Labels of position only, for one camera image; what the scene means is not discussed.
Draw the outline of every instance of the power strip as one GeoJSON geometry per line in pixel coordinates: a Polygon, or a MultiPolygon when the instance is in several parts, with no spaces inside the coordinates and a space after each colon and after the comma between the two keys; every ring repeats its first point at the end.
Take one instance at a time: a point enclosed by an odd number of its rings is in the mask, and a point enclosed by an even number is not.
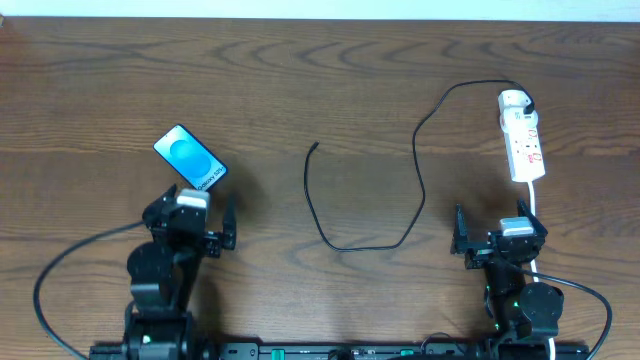
{"type": "Polygon", "coordinates": [[[538,113],[525,114],[531,99],[520,90],[505,90],[498,96],[500,127],[504,132],[511,180],[530,182],[545,174],[538,137],[538,113]]]}

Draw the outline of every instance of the white power strip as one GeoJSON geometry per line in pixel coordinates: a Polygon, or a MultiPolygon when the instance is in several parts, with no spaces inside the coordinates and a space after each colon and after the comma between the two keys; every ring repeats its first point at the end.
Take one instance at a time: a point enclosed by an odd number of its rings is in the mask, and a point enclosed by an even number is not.
{"type": "Polygon", "coordinates": [[[538,113],[525,114],[531,99],[520,90],[505,90],[498,97],[500,127],[504,131],[511,180],[529,182],[544,175],[538,138],[538,113]]]}

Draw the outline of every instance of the wood grain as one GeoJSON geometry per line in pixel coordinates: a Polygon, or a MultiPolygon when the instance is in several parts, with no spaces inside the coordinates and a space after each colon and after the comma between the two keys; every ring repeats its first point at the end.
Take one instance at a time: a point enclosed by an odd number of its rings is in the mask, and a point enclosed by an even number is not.
{"type": "MultiPolygon", "coordinates": [[[[192,308],[210,333],[264,341],[414,341],[491,331],[483,274],[448,255],[453,207],[476,229],[511,216],[497,85],[451,94],[418,136],[427,203],[396,251],[338,254],[318,237],[310,191],[336,244],[397,241],[419,204],[411,132],[449,86],[509,78],[534,95],[550,235],[540,269],[593,286],[615,319],[600,359],[637,359],[640,337],[640,25],[12,18],[0,29],[0,359],[66,358],[31,292],[57,253],[136,221],[184,183],[151,144],[185,124],[230,167],[216,209],[239,198],[235,252],[206,261],[192,308]]],[[[220,211],[211,228],[218,228],[220,211]]],[[[56,330],[86,352],[122,335],[125,263],[143,229],[70,256],[43,289],[56,330]]],[[[593,345],[594,299],[566,289],[560,339],[593,345]]]]}

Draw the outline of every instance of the blue circle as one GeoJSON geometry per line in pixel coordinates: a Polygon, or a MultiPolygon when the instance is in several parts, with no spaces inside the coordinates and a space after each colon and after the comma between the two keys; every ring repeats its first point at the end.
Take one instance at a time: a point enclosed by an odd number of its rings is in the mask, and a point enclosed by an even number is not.
{"type": "Polygon", "coordinates": [[[174,166],[185,177],[203,177],[211,170],[211,160],[198,150],[194,144],[186,140],[178,140],[171,144],[171,156],[177,160],[174,166]]]}

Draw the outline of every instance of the black cable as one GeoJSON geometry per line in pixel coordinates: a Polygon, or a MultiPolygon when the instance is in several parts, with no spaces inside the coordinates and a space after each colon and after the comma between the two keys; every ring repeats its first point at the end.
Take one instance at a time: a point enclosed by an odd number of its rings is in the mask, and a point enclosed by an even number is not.
{"type": "Polygon", "coordinates": [[[418,220],[418,217],[420,216],[420,213],[422,212],[422,208],[424,207],[424,203],[425,203],[425,200],[427,198],[427,193],[426,193],[426,190],[424,188],[424,182],[422,181],[422,174],[420,173],[420,165],[418,164],[418,153],[416,151],[416,136],[418,135],[418,130],[420,130],[422,125],[424,125],[424,123],[427,122],[427,120],[429,120],[429,118],[433,114],[435,114],[436,111],[438,111],[438,109],[440,108],[440,105],[442,105],[442,103],[444,102],[444,99],[449,95],[449,93],[453,89],[458,88],[458,87],[462,87],[462,86],[467,86],[467,85],[486,84],[486,83],[506,83],[506,84],[511,84],[511,85],[514,85],[514,86],[518,87],[520,90],[522,90],[529,97],[529,99],[531,99],[531,103],[525,107],[524,113],[525,114],[530,114],[530,113],[533,112],[533,110],[535,108],[534,107],[534,102],[533,102],[533,97],[531,97],[531,95],[529,95],[529,93],[524,89],[524,87],[522,87],[522,85],[520,85],[517,82],[512,81],[512,80],[475,80],[475,81],[467,81],[467,82],[459,83],[459,84],[456,84],[456,85],[453,85],[452,87],[450,87],[449,90],[447,90],[444,93],[444,95],[442,95],[442,97],[440,98],[440,101],[438,102],[438,104],[436,104],[436,106],[433,108],[433,110],[431,110],[431,112],[429,114],[427,114],[427,116],[422,118],[422,120],[418,123],[418,126],[416,126],[415,130],[413,131],[413,136],[411,137],[411,146],[412,146],[412,150],[413,150],[413,162],[414,162],[415,167],[416,167],[416,173],[418,174],[418,181],[420,182],[420,189],[422,190],[422,200],[420,200],[420,206],[418,207],[418,210],[416,211],[416,214],[413,216],[413,219],[411,220],[411,223],[409,223],[409,227],[404,232],[404,235],[402,235],[400,240],[397,243],[395,243],[394,245],[389,245],[389,246],[365,246],[365,247],[357,247],[357,248],[341,248],[341,247],[337,247],[337,246],[333,245],[327,239],[327,237],[324,235],[324,232],[322,231],[322,227],[320,226],[320,222],[318,221],[318,216],[316,215],[316,211],[314,210],[313,205],[311,204],[311,198],[309,197],[309,190],[307,188],[307,174],[309,172],[309,157],[311,157],[311,154],[318,147],[318,145],[320,143],[318,141],[316,141],[315,143],[313,143],[313,145],[311,145],[311,148],[309,149],[309,152],[307,153],[307,158],[306,158],[306,160],[304,162],[304,195],[307,198],[307,204],[309,205],[309,210],[311,210],[311,215],[313,216],[313,220],[316,222],[316,227],[318,228],[318,232],[320,233],[320,237],[322,237],[322,240],[325,242],[325,244],[327,244],[327,246],[329,246],[331,249],[333,249],[335,251],[338,251],[338,252],[353,252],[353,251],[366,251],[366,250],[392,250],[392,249],[395,249],[398,246],[402,245],[404,240],[407,238],[407,236],[411,232],[411,229],[413,228],[413,225],[415,225],[416,221],[418,220]]]}
{"type": "Polygon", "coordinates": [[[573,281],[569,281],[569,280],[565,280],[565,279],[561,279],[561,278],[557,278],[554,276],[550,276],[550,275],[545,275],[545,274],[541,274],[538,272],[533,272],[533,271],[529,271],[526,269],[523,269],[519,266],[516,266],[512,263],[510,263],[507,259],[505,259],[504,257],[502,257],[502,255],[500,255],[500,252],[495,249],[495,252],[497,252],[497,254],[499,254],[500,258],[504,261],[505,264],[507,264],[507,266],[509,266],[511,269],[524,274],[524,275],[528,275],[528,276],[537,276],[541,279],[545,279],[545,280],[549,280],[549,281],[553,281],[553,282],[557,282],[559,284],[563,284],[563,285],[567,285],[570,286],[572,288],[578,289],[578,290],[582,290],[584,292],[586,292],[587,294],[590,294],[592,296],[594,296],[596,299],[600,300],[602,302],[602,304],[604,305],[605,309],[607,310],[607,320],[605,322],[604,325],[604,329],[602,330],[602,334],[600,334],[600,338],[598,339],[598,341],[596,342],[596,344],[593,346],[593,348],[591,349],[591,351],[589,352],[589,355],[585,358],[585,360],[591,360],[596,356],[596,353],[598,352],[598,350],[600,350],[600,347],[602,346],[602,344],[604,344],[605,340],[607,339],[607,336],[609,335],[609,330],[611,330],[611,323],[613,322],[613,310],[611,309],[611,304],[609,304],[609,301],[607,300],[607,298],[605,298],[604,296],[602,296],[599,292],[588,288],[582,284],[578,284],[576,282],[573,281]]]}
{"type": "Polygon", "coordinates": [[[42,326],[42,328],[44,329],[44,331],[47,333],[47,335],[53,340],[55,341],[61,348],[63,348],[64,350],[66,350],[69,354],[71,354],[72,356],[74,356],[77,359],[88,359],[86,356],[82,355],[78,350],[74,349],[71,345],[67,344],[64,340],[62,340],[60,338],[60,336],[58,336],[58,334],[56,334],[56,332],[51,328],[51,326],[49,325],[49,323],[47,322],[47,319],[45,319],[44,314],[42,313],[42,306],[40,305],[40,288],[42,287],[42,283],[44,282],[44,279],[47,277],[47,275],[49,274],[49,272],[51,272],[51,270],[53,270],[53,268],[58,265],[58,263],[60,263],[60,261],[62,261],[62,259],[64,259],[65,256],[71,254],[72,252],[78,250],[79,248],[91,244],[92,242],[99,240],[103,237],[107,237],[110,235],[115,235],[127,230],[131,230],[133,228],[136,228],[140,225],[144,224],[142,221],[133,223],[133,224],[129,224],[129,225],[125,225],[116,229],[111,229],[108,231],[105,231],[103,233],[94,235],[90,238],[84,239],[76,244],[74,244],[73,246],[71,246],[70,248],[66,249],[65,251],[63,251],[62,253],[60,253],[60,255],[56,256],[50,263],[49,265],[47,265],[44,270],[42,270],[42,272],[40,273],[40,276],[38,276],[38,280],[36,280],[36,284],[33,287],[33,308],[36,311],[36,316],[38,317],[38,321],[40,322],[40,325],[42,326]]]}
{"type": "Polygon", "coordinates": [[[423,353],[423,354],[426,354],[427,353],[427,349],[425,348],[425,345],[429,344],[431,339],[433,339],[433,337],[438,336],[438,335],[446,336],[449,339],[451,339],[453,341],[453,344],[458,348],[458,350],[460,350],[462,355],[466,355],[466,352],[464,350],[462,350],[460,345],[458,345],[458,342],[451,335],[449,335],[449,334],[447,334],[446,332],[443,332],[443,331],[439,331],[437,333],[433,333],[433,334],[429,335],[426,339],[424,339],[424,341],[422,342],[422,345],[420,345],[420,352],[423,353]]]}

